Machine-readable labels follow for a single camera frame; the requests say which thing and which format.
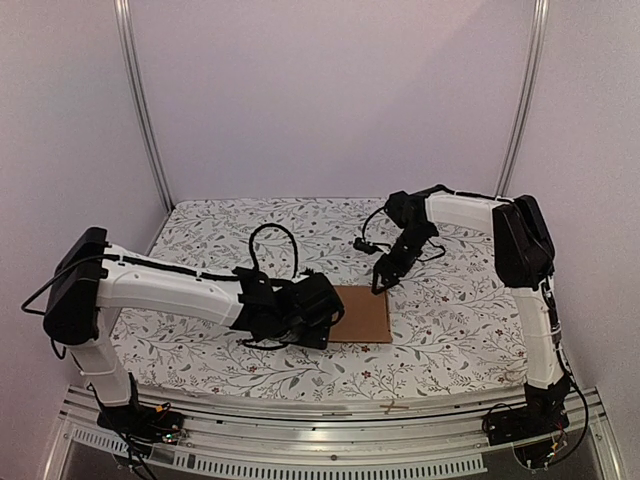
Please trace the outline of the brown cardboard paper box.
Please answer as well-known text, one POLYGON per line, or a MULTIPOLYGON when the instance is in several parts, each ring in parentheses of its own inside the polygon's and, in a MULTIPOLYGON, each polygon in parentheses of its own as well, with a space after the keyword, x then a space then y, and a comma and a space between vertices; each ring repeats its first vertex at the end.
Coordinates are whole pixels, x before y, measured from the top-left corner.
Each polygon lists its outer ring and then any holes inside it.
POLYGON ((374 295, 368 286, 337 286, 345 307, 343 318, 330 330, 333 343, 392 342, 388 296, 374 295))

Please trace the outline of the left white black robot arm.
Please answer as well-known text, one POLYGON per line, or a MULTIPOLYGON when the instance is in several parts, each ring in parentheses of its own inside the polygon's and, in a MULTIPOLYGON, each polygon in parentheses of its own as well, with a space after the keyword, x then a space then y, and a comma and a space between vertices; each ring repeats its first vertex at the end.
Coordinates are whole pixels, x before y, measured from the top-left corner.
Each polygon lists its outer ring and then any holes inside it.
POLYGON ((345 315, 339 294, 321 273, 272 279, 257 263, 216 273, 136 254, 110 243, 106 229, 87 229, 20 309, 42 318, 50 340, 72 354, 99 404, 128 434, 141 433, 149 415, 136 402, 136 381, 100 325, 105 310, 122 308, 245 332, 242 345, 258 351, 323 350, 345 315))

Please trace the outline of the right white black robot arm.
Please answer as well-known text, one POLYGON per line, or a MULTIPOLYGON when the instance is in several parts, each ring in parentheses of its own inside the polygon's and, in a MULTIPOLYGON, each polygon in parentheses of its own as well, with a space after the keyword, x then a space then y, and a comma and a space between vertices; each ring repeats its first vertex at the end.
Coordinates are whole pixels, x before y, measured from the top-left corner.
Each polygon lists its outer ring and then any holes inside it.
POLYGON ((484 233, 493 241, 496 274, 514 297, 527 349, 524 384, 529 404, 517 415, 517 427, 537 436, 552 424, 556 409, 572 388, 561 348, 561 324, 554 295, 555 248, 537 200, 452 190, 437 184, 409 194, 398 191, 383 212, 401 230, 373 267, 371 291, 381 294, 400 283, 437 236, 440 223, 484 233))

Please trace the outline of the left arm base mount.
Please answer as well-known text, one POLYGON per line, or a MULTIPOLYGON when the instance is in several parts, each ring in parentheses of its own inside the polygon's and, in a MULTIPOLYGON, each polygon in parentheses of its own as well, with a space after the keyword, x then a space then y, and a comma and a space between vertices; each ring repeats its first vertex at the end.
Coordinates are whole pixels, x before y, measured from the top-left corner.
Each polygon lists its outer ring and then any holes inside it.
POLYGON ((185 417, 172 410, 169 403, 149 407, 137 402, 109 407, 97 401, 100 414, 97 424, 129 440, 142 443, 174 443, 183 434, 185 417))

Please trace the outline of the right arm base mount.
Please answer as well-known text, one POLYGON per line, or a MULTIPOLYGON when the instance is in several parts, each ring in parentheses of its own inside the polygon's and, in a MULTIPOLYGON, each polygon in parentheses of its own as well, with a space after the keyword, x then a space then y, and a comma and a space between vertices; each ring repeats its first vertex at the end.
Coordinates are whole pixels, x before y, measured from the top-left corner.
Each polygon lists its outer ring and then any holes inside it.
POLYGON ((481 428, 491 446, 518 442, 569 426, 563 401, 534 399, 525 406, 498 403, 482 417, 481 428))

